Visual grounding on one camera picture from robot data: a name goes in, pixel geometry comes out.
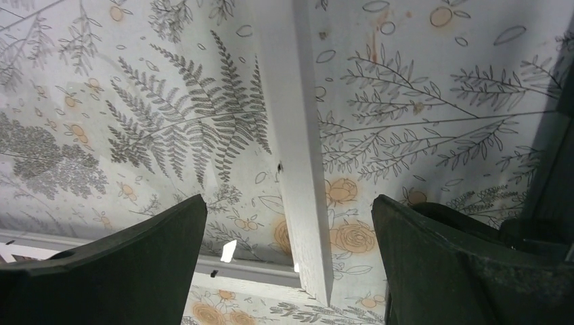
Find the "sunset photo with white mat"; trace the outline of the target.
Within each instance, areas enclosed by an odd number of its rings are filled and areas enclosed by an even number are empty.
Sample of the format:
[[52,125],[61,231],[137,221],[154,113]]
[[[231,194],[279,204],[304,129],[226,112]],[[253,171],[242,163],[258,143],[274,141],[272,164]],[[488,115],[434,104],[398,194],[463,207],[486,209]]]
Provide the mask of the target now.
[[15,241],[1,243],[1,259],[6,263],[42,261],[59,253],[57,250],[19,245]]

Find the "white picture frame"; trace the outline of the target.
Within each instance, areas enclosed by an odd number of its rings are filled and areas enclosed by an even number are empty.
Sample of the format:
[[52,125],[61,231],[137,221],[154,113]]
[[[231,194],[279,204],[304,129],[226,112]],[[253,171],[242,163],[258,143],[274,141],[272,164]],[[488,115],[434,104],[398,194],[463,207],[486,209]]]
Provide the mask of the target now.
[[2,1],[3,242],[57,251],[201,194],[196,286],[329,305],[306,1]]

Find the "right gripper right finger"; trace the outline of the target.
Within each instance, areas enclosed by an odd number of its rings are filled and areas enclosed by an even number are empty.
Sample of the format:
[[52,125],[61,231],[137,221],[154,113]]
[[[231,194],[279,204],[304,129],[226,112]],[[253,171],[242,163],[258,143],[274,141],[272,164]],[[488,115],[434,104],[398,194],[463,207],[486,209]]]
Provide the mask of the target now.
[[572,324],[573,242],[551,221],[491,227],[445,205],[379,195],[386,324]]

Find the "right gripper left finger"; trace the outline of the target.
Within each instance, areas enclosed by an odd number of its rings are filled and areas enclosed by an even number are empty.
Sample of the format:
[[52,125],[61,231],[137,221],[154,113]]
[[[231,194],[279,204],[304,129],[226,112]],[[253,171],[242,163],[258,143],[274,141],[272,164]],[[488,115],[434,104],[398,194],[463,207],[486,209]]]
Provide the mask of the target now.
[[179,324],[206,225],[201,196],[44,261],[1,266],[2,324]]

